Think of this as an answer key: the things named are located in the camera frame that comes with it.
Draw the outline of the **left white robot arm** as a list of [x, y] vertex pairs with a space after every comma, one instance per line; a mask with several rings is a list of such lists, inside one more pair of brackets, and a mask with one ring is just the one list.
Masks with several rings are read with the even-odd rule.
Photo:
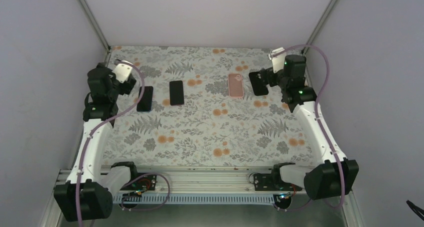
[[65, 183], [53, 191], [63, 216], [68, 222], [106, 219], [111, 215], [113, 197], [121, 190], [134, 189], [139, 184], [136, 165], [132, 161], [116, 162], [105, 177], [101, 177], [102, 157], [115, 125], [115, 119], [137, 106], [133, 103], [119, 112], [117, 100], [128, 95], [136, 84], [132, 63], [116, 60], [115, 68], [104, 63], [87, 73], [89, 93], [84, 99], [83, 135], [75, 162]]

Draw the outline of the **phone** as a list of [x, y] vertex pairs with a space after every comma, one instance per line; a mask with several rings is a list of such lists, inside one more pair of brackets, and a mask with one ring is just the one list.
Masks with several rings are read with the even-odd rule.
[[153, 92], [154, 92], [153, 86], [144, 87], [144, 92], [142, 94], [141, 100], [138, 102], [136, 106], [137, 112], [143, 113], [143, 112], [150, 112], [152, 110]]
[[180, 106], [185, 103], [184, 84], [182, 80], [169, 82], [169, 100], [171, 106]]

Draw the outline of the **black phone case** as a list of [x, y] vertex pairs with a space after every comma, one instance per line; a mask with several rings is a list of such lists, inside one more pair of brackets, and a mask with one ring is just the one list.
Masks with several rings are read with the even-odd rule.
[[263, 83], [261, 73], [259, 71], [250, 72], [248, 74], [251, 88], [255, 96], [267, 96], [269, 90], [267, 86]]

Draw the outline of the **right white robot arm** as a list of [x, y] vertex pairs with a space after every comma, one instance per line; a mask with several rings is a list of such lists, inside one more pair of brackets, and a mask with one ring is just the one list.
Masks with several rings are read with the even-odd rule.
[[272, 67], [259, 72], [264, 85], [278, 86], [282, 102], [299, 121], [315, 159], [314, 167], [295, 163], [277, 165], [271, 185], [278, 191], [289, 184], [303, 188], [310, 199], [343, 198], [348, 194], [359, 172], [354, 159], [348, 159], [324, 119], [314, 89], [306, 86], [306, 58], [289, 54], [270, 58]]

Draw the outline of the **pink phone case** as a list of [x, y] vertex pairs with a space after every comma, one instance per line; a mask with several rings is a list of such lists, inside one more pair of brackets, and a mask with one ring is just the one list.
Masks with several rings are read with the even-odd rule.
[[228, 75], [228, 95], [232, 98], [242, 98], [244, 96], [243, 77], [238, 73]]

